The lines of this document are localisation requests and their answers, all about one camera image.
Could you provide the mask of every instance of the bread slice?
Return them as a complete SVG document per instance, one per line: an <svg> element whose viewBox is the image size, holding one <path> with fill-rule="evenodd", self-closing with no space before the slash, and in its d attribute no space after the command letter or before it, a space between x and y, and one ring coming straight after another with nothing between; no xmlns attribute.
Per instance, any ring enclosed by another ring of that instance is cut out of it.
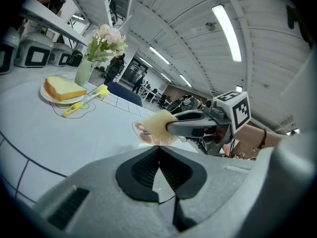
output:
<svg viewBox="0 0 317 238"><path fill-rule="evenodd" d="M49 95L59 101L72 99L87 93L85 88L61 76L47 77L45 79L44 88Z"/></svg>

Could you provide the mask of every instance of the bouquet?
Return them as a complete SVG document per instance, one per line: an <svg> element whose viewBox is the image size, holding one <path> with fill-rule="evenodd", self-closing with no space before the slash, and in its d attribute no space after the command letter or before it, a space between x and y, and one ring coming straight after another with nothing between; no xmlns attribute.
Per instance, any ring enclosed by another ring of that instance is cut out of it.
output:
<svg viewBox="0 0 317 238"><path fill-rule="evenodd" d="M115 57L123 55L126 37L121 36L118 29L110 28L107 24L101 25L98 32L88 45L85 58L88 61L107 61L114 53Z"/></svg>

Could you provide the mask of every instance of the bracelet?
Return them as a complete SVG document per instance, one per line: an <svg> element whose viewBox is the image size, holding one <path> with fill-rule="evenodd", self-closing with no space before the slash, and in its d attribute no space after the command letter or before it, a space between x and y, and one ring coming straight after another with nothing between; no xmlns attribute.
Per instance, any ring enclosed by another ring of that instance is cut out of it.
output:
<svg viewBox="0 0 317 238"><path fill-rule="evenodd" d="M264 136L263 136L263 138L262 138L262 141L261 141L261 143L260 143L260 145L259 145L258 149L262 149L262 146L264 146L264 145L265 145L265 140L266 140L266 129L263 129L263 130L264 130Z"/></svg>

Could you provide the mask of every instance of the blue chair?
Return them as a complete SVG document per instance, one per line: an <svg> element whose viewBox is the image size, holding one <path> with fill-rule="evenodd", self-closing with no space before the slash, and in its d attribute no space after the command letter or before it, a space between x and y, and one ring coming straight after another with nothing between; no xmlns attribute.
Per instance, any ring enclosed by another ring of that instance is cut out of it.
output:
<svg viewBox="0 0 317 238"><path fill-rule="evenodd" d="M113 93L116 96L119 96L122 99L132 102L140 107L143 107L141 97L124 86L119 85L116 82L108 83L106 86L108 87L110 93Z"/></svg>

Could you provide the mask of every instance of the glass vase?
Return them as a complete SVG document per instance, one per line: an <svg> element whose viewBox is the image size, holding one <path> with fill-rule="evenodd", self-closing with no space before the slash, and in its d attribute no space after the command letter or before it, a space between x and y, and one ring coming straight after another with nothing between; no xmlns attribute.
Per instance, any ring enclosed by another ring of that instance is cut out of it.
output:
<svg viewBox="0 0 317 238"><path fill-rule="evenodd" d="M76 76L75 76L75 83L80 86L84 86L86 82L88 82L90 78L90 71L92 69L93 62L84 59L80 65L78 66Z"/></svg>

